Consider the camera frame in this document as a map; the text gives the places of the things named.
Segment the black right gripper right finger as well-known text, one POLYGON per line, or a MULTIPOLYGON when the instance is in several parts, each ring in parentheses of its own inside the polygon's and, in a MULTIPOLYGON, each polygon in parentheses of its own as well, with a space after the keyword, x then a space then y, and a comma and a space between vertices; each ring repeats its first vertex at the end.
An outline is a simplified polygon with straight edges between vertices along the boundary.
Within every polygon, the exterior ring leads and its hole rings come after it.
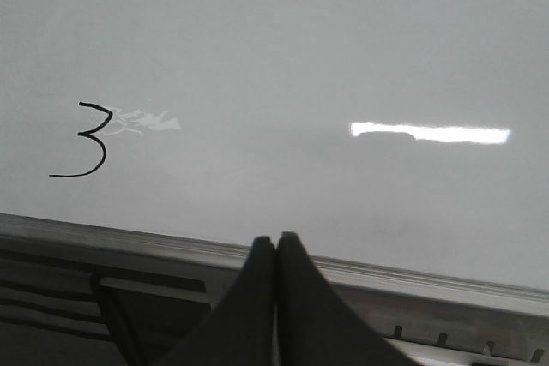
POLYGON ((343 302, 293 232, 277 246, 276 303, 282 365, 416 364, 343 302))

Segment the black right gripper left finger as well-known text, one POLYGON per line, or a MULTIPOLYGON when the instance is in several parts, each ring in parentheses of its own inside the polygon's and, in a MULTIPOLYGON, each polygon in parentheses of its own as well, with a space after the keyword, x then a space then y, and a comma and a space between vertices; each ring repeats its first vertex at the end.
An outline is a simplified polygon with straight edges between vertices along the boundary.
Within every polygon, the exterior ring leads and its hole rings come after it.
POLYGON ((270 365, 273 359, 275 247, 254 240, 226 295, 158 365, 270 365))

